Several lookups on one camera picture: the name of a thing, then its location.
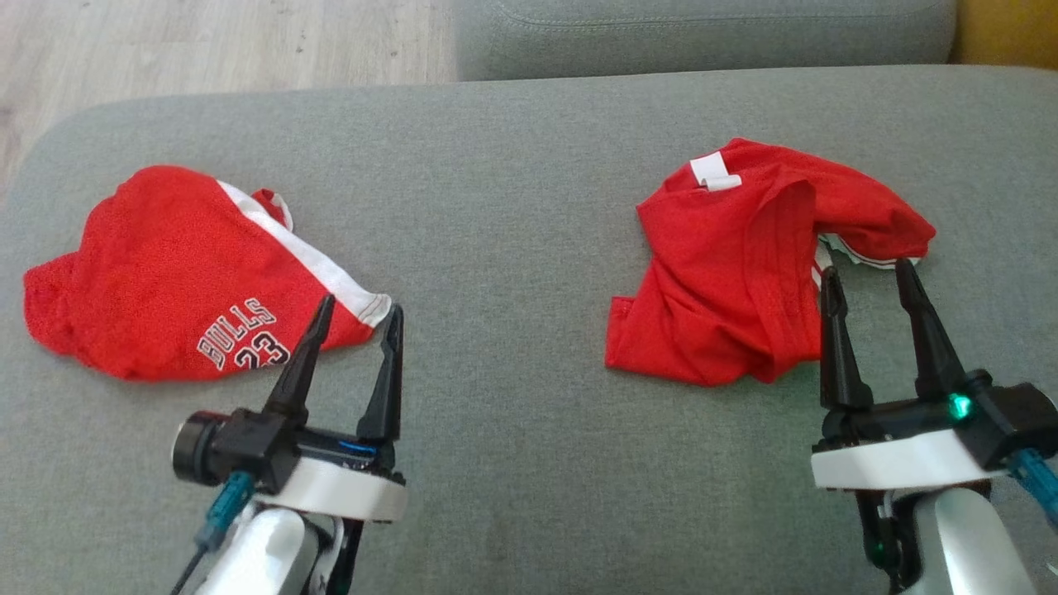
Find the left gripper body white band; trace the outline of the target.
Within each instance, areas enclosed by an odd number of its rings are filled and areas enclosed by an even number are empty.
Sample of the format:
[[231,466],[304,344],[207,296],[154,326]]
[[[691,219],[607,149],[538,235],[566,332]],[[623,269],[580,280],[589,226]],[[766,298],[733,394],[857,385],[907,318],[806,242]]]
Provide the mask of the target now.
[[393,470],[393,444],[300,428],[296,445],[300,459],[284,488],[275,495],[258,488],[254,503],[371,523],[402,519],[408,492],[403,475]]

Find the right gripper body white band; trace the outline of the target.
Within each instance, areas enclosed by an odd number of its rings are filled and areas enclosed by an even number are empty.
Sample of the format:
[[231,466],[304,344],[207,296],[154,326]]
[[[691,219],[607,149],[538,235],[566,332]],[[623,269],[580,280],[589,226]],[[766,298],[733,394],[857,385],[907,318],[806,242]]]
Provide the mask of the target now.
[[998,477],[975,464],[955,428],[969,400],[890,402],[828,412],[810,468],[820,488],[846,491],[931,489]]

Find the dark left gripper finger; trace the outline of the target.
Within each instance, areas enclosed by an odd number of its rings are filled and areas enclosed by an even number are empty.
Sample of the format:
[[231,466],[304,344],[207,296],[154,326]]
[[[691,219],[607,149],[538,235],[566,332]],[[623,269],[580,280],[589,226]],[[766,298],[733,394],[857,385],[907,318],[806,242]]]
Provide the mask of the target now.
[[363,443],[381,445],[399,440],[402,420],[404,312],[393,304],[380,340],[383,361],[375,379],[373,395],[355,426]]
[[262,412],[286,419],[307,419],[307,395],[315,373],[322,344],[328,338],[336,298],[328,293],[320,302],[309,327],[269,393]]

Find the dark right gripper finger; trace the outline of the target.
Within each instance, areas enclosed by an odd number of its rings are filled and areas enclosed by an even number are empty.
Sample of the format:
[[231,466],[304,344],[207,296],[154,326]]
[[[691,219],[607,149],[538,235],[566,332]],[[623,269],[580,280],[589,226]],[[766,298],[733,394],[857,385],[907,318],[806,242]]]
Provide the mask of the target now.
[[864,411],[873,407],[873,393],[863,382],[851,346],[846,318],[849,305],[839,272],[823,271],[820,291],[821,358],[820,402],[828,411]]
[[909,315],[916,358],[916,396],[924,402],[947,402],[966,383],[966,369],[955,346],[929,300],[916,267],[910,259],[895,264],[902,310]]

